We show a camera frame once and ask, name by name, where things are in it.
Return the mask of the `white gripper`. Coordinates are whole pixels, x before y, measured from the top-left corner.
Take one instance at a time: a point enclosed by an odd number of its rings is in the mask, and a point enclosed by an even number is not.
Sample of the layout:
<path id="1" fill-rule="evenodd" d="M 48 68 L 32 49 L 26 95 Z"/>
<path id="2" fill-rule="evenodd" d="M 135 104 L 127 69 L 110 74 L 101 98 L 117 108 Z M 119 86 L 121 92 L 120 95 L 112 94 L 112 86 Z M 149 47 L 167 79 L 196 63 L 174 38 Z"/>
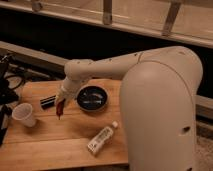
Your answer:
<path id="1" fill-rule="evenodd" d="M 76 90 L 68 91 L 63 86 L 61 86 L 56 95 L 55 105 L 64 102 L 64 105 L 67 106 L 76 97 L 76 95 Z"/>

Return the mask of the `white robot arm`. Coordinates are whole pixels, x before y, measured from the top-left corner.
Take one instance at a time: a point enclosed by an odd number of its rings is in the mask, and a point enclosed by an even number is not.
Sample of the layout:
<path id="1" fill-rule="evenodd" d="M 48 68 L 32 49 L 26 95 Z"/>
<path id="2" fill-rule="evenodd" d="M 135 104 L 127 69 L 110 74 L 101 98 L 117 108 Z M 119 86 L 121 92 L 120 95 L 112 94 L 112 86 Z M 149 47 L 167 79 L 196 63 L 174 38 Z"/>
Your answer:
<path id="1" fill-rule="evenodd" d="M 203 68 L 183 46 L 65 64 L 56 104 L 92 78 L 121 82 L 120 112 L 131 171 L 196 171 L 196 94 Z"/>

